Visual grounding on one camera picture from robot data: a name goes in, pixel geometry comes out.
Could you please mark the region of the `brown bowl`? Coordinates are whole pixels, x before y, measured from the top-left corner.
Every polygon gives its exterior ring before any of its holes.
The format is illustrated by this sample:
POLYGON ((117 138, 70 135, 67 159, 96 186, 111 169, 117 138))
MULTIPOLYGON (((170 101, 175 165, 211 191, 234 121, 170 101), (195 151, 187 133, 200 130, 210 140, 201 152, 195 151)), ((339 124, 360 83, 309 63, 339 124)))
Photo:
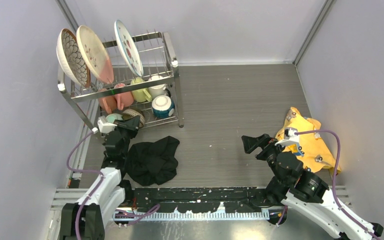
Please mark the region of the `brown bowl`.
POLYGON ((130 120, 134 117, 139 116, 139 120, 140 120, 139 128, 143 128, 145 125, 145 117, 140 110, 138 111, 132 108, 127 108, 121 113, 121 115, 123 120, 130 120))

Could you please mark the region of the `mint green bowl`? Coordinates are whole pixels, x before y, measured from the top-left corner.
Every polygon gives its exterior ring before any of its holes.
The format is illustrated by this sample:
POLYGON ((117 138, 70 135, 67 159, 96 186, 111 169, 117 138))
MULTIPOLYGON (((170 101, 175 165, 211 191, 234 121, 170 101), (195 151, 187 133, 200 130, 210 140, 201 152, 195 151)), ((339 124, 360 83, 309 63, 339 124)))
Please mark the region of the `mint green bowl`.
POLYGON ((119 113, 108 114, 105 118, 111 124, 113 124, 116 120, 123 120, 123 116, 119 113))

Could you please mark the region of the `light green mug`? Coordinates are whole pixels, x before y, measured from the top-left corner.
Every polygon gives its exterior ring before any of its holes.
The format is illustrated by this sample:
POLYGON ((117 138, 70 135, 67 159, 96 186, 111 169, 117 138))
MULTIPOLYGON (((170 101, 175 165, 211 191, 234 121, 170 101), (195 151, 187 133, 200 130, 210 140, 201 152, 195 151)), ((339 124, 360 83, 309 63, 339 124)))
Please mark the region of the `light green mug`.
MULTIPOLYGON (((145 81, 141 77, 135 77, 134 79, 131 80, 130 84, 136 85, 144 82, 145 81)), ((151 102, 153 100, 147 88, 132 90, 131 93, 133 95, 134 100, 138 103, 151 102)))

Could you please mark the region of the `dark blue bowl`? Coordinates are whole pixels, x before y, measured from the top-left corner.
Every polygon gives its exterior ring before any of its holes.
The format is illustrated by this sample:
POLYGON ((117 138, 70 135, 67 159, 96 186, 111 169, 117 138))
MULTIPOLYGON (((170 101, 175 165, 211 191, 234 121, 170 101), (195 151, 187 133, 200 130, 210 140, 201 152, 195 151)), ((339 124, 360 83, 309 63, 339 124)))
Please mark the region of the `dark blue bowl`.
POLYGON ((175 105, 167 95, 159 95, 151 103, 153 115, 160 119, 172 117, 175 112, 175 105))

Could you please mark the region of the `white ribbed mug black handle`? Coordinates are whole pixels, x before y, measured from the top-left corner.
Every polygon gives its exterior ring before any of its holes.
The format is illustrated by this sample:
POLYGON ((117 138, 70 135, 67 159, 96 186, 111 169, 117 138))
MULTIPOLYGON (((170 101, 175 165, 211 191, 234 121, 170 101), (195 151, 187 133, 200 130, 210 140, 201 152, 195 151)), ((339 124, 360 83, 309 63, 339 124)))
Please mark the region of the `white ribbed mug black handle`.
MULTIPOLYGON (((151 76, 148 81, 153 82, 162 79, 163 77, 160 75, 153 75, 151 76)), ((164 84, 158 84, 158 85, 153 85, 148 87, 148 91, 152 97, 152 99, 155 99, 158 96, 169 96, 171 97, 171 93, 169 90, 169 86, 164 83, 164 84)))

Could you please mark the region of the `pink and cream plate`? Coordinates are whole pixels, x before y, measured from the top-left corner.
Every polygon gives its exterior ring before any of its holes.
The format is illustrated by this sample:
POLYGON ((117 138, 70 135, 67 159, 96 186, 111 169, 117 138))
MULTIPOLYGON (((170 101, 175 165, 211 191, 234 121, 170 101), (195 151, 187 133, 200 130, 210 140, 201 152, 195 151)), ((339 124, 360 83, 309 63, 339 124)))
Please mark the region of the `pink and cream plate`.
POLYGON ((112 84, 114 69, 111 58, 96 33, 88 26, 80 25, 76 30, 76 40, 81 56, 90 72, 100 82, 112 84))

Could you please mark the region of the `watermelon pattern plate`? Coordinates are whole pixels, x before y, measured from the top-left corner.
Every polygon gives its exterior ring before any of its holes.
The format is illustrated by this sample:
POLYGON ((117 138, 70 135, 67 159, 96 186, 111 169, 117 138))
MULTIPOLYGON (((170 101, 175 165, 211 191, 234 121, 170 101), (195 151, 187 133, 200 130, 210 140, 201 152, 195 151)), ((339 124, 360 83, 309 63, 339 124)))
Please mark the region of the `watermelon pattern plate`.
POLYGON ((127 67, 136 77, 142 77, 144 75, 144 69, 139 51, 126 26, 119 19, 114 22, 114 34, 119 52, 127 67))

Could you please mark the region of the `flower pattern brown-rim plate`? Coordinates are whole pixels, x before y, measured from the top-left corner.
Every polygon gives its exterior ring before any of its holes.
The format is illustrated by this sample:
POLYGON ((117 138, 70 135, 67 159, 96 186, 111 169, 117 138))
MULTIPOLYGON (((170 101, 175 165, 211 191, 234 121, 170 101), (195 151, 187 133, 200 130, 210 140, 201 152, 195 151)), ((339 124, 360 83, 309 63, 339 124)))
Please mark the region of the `flower pattern brown-rim plate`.
POLYGON ((80 53, 76 36, 67 28, 58 35, 56 55, 63 72, 75 84, 85 88, 90 86, 91 73, 80 53))

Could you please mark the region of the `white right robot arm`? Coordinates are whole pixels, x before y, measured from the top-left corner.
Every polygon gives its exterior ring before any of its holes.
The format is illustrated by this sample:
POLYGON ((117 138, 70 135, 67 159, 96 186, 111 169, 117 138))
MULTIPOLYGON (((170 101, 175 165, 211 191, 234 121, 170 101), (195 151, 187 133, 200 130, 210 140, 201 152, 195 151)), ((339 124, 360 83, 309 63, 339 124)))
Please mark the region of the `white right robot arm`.
POLYGON ((294 128, 285 130, 284 138, 277 140, 268 134, 241 137, 244 152, 261 148, 255 157, 267 162, 274 176, 266 187, 265 198, 271 205, 291 207, 324 229, 335 240, 378 240, 384 228, 379 223, 359 217, 337 196, 318 175, 297 158, 288 146, 302 153, 300 135, 294 128))

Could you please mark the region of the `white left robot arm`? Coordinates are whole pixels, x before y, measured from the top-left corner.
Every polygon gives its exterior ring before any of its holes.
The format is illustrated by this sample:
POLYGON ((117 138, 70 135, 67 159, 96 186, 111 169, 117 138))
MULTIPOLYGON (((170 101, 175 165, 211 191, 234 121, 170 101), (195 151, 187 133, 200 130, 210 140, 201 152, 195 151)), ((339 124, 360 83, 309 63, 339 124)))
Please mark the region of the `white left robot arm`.
POLYGON ((108 122, 98 118, 94 127, 82 140, 97 133, 104 133, 104 159, 96 180, 74 203, 66 203, 61 211, 59 239, 103 240, 105 228, 118 206, 128 207, 133 202, 133 190, 124 180, 131 139, 135 138, 141 125, 141 117, 108 122))

